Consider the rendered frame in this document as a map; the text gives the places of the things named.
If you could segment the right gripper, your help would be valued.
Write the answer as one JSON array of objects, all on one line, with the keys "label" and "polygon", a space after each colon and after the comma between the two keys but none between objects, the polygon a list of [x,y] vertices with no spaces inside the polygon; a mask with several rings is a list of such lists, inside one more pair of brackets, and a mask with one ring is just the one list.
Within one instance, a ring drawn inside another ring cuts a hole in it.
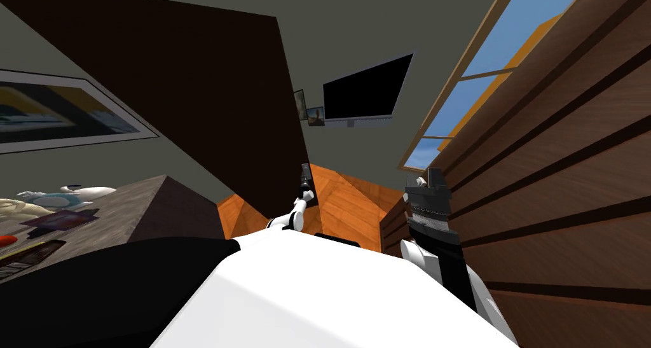
[{"label": "right gripper", "polygon": [[445,178],[440,168],[429,167],[427,169],[427,181],[424,177],[417,177],[416,185],[405,187],[408,203],[413,212],[452,213],[450,205],[452,194],[445,187]]}]

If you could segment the wooden framed window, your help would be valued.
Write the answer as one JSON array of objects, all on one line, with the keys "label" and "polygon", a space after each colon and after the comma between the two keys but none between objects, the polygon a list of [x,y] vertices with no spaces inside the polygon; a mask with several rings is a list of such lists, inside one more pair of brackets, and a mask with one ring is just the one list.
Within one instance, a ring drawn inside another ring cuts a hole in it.
[{"label": "wooden framed window", "polygon": [[574,0],[495,0],[399,163],[424,169],[458,135]]}]

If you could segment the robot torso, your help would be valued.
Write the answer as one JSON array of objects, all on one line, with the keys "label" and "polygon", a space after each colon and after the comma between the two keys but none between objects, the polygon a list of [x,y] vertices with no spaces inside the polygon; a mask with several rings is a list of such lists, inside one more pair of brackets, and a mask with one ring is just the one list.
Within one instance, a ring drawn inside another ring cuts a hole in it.
[{"label": "robot torso", "polygon": [[486,288],[470,309],[412,242],[397,258],[295,231],[238,241],[151,348],[519,348]]}]

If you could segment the brown wooden dresser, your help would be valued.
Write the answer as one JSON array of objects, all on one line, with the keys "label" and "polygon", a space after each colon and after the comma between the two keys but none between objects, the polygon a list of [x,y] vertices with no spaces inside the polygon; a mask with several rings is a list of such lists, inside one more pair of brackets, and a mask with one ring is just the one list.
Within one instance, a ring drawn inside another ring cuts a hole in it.
[{"label": "brown wooden dresser", "polygon": [[433,165],[522,348],[651,348],[651,0],[574,0]]}]

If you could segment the dark brown door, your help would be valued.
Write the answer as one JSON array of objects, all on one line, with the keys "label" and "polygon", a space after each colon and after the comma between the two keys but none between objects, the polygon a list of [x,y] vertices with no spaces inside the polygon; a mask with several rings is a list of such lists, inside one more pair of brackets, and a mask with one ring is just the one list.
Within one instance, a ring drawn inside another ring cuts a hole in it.
[{"label": "dark brown door", "polygon": [[306,144],[277,19],[168,0],[0,0],[267,218]]}]

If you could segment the grey brown table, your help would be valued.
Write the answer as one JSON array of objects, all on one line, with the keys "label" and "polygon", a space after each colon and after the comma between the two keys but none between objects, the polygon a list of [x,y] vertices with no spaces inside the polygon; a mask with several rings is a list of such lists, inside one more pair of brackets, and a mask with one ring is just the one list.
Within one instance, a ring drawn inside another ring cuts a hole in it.
[{"label": "grey brown table", "polygon": [[0,223],[0,235],[18,238],[17,243],[0,249],[0,263],[7,254],[50,240],[63,241],[44,261],[0,279],[0,284],[60,261],[127,242],[160,237],[224,238],[216,203],[169,176],[119,187],[90,207],[98,210],[96,220],[33,239],[28,238],[30,229],[16,221]]}]

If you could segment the large framed picture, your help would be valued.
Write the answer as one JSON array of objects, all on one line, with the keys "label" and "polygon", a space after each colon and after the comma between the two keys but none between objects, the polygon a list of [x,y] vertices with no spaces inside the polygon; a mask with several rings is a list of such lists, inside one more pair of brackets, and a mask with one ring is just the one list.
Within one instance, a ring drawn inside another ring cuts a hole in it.
[{"label": "large framed picture", "polygon": [[0,69],[0,154],[156,136],[86,79]]}]

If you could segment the black wall screen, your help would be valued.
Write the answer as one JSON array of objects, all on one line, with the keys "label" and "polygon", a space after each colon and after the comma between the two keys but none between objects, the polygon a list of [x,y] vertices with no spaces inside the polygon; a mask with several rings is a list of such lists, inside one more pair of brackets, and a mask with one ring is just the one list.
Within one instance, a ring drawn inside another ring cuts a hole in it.
[{"label": "black wall screen", "polygon": [[410,53],[323,84],[326,127],[382,128],[392,121],[404,80],[413,59]]}]

